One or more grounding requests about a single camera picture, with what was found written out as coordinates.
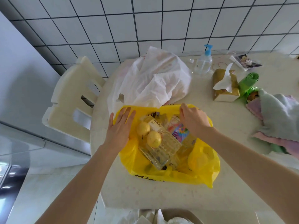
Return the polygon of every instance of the white plastic chair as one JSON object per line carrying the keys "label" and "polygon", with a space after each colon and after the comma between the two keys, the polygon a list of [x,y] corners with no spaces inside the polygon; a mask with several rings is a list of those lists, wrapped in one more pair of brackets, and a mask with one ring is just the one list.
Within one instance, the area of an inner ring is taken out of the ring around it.
{"label": "white plastic chair", "polygon": [[46,110],[42,123],[89,143],[89,129],[76,123],[73,120],[73,113],[78,109],[92,116],[93,108],[81,99],[81,96],[84,96],[92,103],[96,103],[97,96],[88,88],[90,81],[98,88],[103,87],[106,82],[86,56],[78,58],[76,65],[69,68],[57,82],[51,99],[53,105]]}

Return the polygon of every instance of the tissue box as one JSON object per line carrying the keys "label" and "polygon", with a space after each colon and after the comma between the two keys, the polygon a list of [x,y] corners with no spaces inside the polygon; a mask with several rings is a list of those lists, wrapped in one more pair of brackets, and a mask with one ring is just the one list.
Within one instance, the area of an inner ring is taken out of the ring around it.
{"label": "tissue box", "polygon": [[[238,89],[238,81],[237,77],[234,74],[234,70],[230,70],[230,77],[231,77],[231,87],[232,92],[229,93],[227,90],[214,90],[213,89],[213,100],[214,101],[226,101],[226,102],[233,102],[238,97],[240,97],[239,89]],[[217,69],[213,74],[213,87],[216,83],[221,81],[224,77],[225,69]]]}

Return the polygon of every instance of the refrigerator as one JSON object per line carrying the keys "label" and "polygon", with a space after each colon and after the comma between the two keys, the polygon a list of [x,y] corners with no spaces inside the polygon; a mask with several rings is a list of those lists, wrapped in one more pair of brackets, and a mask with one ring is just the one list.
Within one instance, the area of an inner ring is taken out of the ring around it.
{"label": "refrigerator", "polygon": [[[0,164],[66,167],[90,159],[90,145],[42,124],[60,76],[0,12]],[[90,117],[74,119],[86,128]]]}

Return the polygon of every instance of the table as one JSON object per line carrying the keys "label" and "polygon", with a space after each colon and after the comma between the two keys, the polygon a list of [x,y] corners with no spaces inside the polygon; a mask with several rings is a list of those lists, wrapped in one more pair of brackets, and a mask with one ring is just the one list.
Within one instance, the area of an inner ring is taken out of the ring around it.
{"label": "table", "polygon": [[[299,61],[279,53],[249,55],[264,66],[256,68],[260,78],[257,87],[268,93],[293,95],[299,100]],[[192,69],[189,57],[181,59]],[[233,64],[239,78],[241,69]],[[101,90],[94,106],[90,145],[91,155],[104,142],[108,126],[107,96],[117,74],[113,74]],[[261,153],[270,152],[268,143],[250,138],[261,125],[241,101],[233,103],[212,100],[211,79],[194,77],[190,93],[178,101],[193,104],[213,121],[214,127],[230,138]],[[111,166],[102,187],[101,196],[106,207],[114,208],[185,208],[222,211],[267,211],[271,210],[220,157],[221,171],[214,181],[213,189],[206,185],[190,185],[172,182],[154,182],[131,176],[117,157]]]}

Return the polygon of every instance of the blue pump nozzle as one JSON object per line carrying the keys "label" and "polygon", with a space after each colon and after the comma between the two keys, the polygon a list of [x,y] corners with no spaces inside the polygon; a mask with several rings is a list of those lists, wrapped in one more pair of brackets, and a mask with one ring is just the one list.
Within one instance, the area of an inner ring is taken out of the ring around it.
{"label": "blue pump nozzle", "polygon": [[213,47],[213,45],[204,45],[205,47],[207,47],[207,50],[204,52],[204,54],[206,56],[211,56],[211,48]]}

